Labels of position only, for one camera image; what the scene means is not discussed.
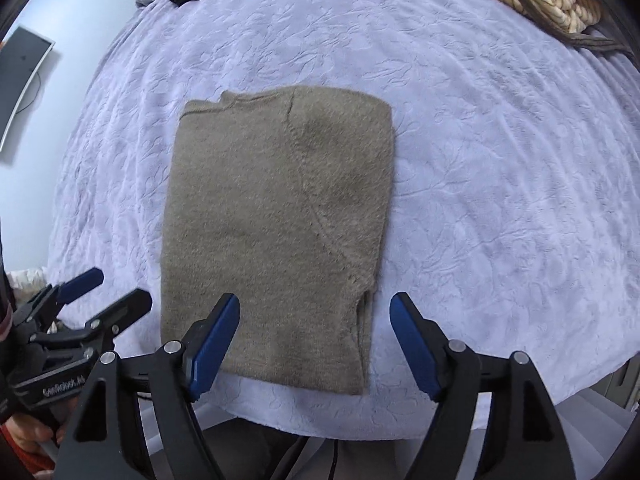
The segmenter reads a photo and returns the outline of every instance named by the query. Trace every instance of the metal screw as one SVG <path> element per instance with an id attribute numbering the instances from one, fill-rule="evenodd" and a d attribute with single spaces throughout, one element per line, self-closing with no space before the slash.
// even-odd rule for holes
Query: metal screw
<path id="1" fill-rule="evenodd" d="M 513 360 L 516 361 L 519 365 L 525 365 L 529 362 L 529 356 L 524 352 L 516 352 L 513 354 Z"/>
<path id="2" fill-rule="evenodd" d="M 168 354 L 175 354 L 180 350 L 180 348 L 182 348 L 182 344 L 180 343 L 180 341 L 169 341 L 164 345 L 164 351 Z"/>
<path id="3" fill-rule="evenodd" d="M 116 359 L 115 352 L 105 352 L 100 356 L 100 362 L 103 365 L 108 365 L 109 363 L 113 363 Z"/>
<path id="4" fill-rule="evenodd" d="M 454 352 L 464 352 L 466 350 L 466 345 L 460 339 L 452 339 L 449 341 L 449 348 Z"/>

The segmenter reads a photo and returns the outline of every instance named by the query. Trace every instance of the bed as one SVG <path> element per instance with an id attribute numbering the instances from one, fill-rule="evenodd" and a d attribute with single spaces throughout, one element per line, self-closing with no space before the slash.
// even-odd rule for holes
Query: bed
<path id="1" fill-rule="evenodd" d="M 68 141 L 48 263 L 54 283 L 104 271 L 63 310 L 73 326 L 151 292 L 152 312 L 116 340 L 122 356 L 160 345 L 162 212 L 188 100 L 308 84 L 393 108 L 368 392 L 219 374 L 196 407 L 203 426 L 231 414 L 325 438 L 423 436 L 434 404 L 388 321 L 401 290 L 478 352 L 528 352 L 555 402 L 640 349 L 640 75 L 625 56 L 564 46 L 495 0 L 138 3 Z M 483 397 L 476 426 L 487 414 Z"/>

